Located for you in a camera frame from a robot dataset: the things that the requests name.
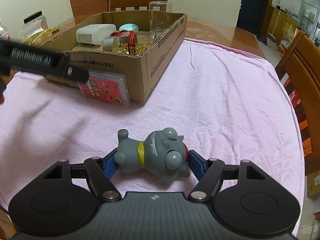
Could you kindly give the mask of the right wooden chair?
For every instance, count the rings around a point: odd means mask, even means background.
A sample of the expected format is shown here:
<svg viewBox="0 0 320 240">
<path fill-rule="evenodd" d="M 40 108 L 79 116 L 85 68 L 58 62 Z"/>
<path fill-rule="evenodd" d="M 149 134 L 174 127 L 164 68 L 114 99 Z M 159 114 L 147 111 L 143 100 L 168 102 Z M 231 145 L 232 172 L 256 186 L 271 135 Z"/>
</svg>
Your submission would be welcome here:
<svg viewBox="0 0 320 240">
<path fill-rule="evenodd" d="M 319 170 L 319 49 L 300 30 L 280 62 L 276 74 L 281 80 L 285 74 L 291 79 L 287 94 L 296 90 L 300 104 L 296 114 L 305 113 L 308 126 L 299 129 L 302 141 L 311 139 L 312 153 L 304 157 L 305 175 Z"/>
</svg>

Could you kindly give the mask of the white plastic bottle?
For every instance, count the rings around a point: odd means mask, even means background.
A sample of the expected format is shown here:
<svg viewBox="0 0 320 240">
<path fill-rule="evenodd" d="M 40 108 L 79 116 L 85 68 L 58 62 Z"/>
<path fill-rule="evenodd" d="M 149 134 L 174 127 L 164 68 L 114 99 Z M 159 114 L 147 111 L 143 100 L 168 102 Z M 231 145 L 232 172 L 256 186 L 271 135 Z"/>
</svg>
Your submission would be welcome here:
<svg viewBox="0 0 320 240">
<path fill-rule="evenodd" d="M 104 39 L 116 31 L 114 24 L 90 24 L 76 31 L 76 40 L 79 43 L 102 46 Z"/>
</svg>

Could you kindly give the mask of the mint green case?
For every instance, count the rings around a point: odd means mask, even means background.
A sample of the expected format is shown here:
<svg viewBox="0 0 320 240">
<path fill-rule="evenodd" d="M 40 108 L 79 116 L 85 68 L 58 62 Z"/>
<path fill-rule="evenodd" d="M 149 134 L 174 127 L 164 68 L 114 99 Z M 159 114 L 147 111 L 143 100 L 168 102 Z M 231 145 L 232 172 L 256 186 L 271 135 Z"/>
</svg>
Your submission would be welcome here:
<svg viewBox="0 0 320 240">
<path fill-rule="evenodd" d="M 133 31 L 137 33 L 139 31 L 139 27 L 134 23 L 126 23 L 119 27 L 119 31 Z"/>
</svg>

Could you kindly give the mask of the pill bottle silver cap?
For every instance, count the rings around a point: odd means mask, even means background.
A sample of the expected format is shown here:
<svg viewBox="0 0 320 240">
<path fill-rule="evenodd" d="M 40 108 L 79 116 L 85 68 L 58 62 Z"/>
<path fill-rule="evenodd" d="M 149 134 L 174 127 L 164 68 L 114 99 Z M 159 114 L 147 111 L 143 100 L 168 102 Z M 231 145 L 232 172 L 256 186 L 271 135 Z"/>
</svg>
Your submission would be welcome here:
<svg viewBox="0 0 320 240">
<path fill-rule="evenodd" d="M 126 38 L 108 37 L 104 39 L 102 50 L 117 54 L 139 55 L 152 45 L 157 34 L 141 31 Z"/>
</svg>

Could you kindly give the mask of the clear glass cup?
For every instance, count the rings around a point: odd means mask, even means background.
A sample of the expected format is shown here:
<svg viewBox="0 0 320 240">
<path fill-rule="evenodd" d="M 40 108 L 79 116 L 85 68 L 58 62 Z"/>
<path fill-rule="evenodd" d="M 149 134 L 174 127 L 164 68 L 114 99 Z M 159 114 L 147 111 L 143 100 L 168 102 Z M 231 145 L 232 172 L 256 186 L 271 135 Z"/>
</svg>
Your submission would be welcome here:
<svg viewBox="0 0 320 240">
<path fill-rule="evenodd" d="M 171 11 L 171 2 L 152 1 L 149 3 L 150 31 L 152 33 L 161 33 L 167 28 Z"/>
</svg>

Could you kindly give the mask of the pink card box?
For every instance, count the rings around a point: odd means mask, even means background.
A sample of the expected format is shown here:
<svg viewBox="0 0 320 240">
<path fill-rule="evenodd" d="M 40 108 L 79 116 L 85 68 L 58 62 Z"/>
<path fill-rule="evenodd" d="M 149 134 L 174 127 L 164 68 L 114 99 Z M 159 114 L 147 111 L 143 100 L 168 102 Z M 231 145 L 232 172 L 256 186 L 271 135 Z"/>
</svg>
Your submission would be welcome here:
<svg viewBox="0 0 320 240">
<path fill-rule="evenodd" d="M 85 97 L 121 107 L 129 106 L 130 96 L 124 75 L 98 70 L 89 70 L 88 74 L 85 83 L 78 83 Z"/>
</svg>

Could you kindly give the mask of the black lid plastic jar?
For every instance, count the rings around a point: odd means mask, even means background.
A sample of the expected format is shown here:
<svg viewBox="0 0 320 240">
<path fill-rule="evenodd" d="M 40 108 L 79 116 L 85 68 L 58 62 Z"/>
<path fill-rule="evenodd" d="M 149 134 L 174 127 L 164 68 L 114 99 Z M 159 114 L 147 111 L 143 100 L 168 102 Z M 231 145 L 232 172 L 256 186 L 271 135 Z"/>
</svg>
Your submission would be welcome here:
<svg viewBox="0 0 320 240">
<path fill-rule="evenodd" d="M 22 42 L 33 36 L 34 34 L 48 29 L 46 16 L 42 11 L 33 13 L 23 20 L 23 27 L 18 33 L 18 37 Z"/>
</svg>

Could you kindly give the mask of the grey cartoon figurine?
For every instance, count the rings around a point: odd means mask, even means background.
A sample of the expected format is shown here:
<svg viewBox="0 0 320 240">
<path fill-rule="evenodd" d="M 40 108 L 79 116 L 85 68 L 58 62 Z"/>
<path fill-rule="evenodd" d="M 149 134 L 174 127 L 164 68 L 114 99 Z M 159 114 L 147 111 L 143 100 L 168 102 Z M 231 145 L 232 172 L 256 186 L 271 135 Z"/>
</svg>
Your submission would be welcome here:
<svg viewBox="0 0 320 240">
<path fill-rule="evenodd" d="M 177 178 L 190 177 L 189 151 L 183 140 L 172 127 L 153 131 L 143 141 L 131 139 L 128 130 L 121 129 L 114 161 L 122 174 L 145 169 L 171 184 Z"/>
</svg>

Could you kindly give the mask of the pink tablecloth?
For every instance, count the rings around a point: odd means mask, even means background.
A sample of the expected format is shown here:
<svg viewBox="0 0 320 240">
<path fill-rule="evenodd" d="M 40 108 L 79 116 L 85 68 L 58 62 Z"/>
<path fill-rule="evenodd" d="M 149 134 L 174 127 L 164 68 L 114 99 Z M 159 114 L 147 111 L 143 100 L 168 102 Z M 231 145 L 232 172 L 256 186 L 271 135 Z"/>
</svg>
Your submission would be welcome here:
<svg viewBox="0 0 320 240">
<path fill-rule="evenodd" d="M 185 40 L 146 103 L 114 107 L 18 72 L 1 107 L 1 203 L 16 239 L 294 239 L 304 161 L 295 111 L 274 67 L 244 51 Z M 225 163 L 211 202 L 198 183 L 148 170 L 111 179 L 101 202 L 84 161 L 118 148 L 118 131 L 145 140 L 174 128 L 188 151 Z"/>
</svg>

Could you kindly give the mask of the wooden cabinet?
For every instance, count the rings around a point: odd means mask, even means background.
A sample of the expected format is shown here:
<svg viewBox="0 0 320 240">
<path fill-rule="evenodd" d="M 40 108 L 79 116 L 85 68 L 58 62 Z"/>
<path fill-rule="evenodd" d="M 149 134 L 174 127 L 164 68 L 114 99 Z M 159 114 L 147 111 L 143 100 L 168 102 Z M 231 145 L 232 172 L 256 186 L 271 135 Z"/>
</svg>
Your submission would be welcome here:
<svg viewBox="0 0 320 240">
<path fill-rule="evenodd" d="M 267 35 L 269 35 L 270 39 L 273 39 L 276 43 L 280 42 L 286 24 L 289 26 L 292 25 L 293 31 L 298 27 L 299 20 L 273 6 L 270 6 L 267 12 L 269 19 Z"/>
</svg>

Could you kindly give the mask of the gold tissue pack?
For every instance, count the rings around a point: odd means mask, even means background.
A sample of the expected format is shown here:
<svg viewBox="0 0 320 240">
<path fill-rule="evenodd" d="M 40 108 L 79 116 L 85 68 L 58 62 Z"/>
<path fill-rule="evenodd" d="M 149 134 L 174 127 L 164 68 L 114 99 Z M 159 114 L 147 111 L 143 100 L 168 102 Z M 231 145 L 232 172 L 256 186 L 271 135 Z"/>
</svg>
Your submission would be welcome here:
<svg viewBox="0 0 320 240">
<path fill-rule="evenodd" d="M 28 46 L 36 46 L 41 47 L 46 42 L 51 40 L 55 34 L 57 34 L 60 31 L 59 27 L 55 28 L 47 28 L 45 30 L 39 31 L 38 33 L 35 33 L 31 37 L 27 38 L 23 44 Z"/>
</svg>

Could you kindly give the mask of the clear water bottle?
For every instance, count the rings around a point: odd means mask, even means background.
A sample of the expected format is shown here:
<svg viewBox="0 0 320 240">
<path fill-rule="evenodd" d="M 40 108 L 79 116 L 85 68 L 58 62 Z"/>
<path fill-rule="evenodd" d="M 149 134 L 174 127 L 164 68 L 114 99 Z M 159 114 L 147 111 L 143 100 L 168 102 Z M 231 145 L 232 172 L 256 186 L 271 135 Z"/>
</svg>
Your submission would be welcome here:
<svg viewBox="0 0 320 240">
<path fill-rule="evenodd" d="M 10 40 L 8 29 L 0 22 L 0 40 Z"/>
</svg>

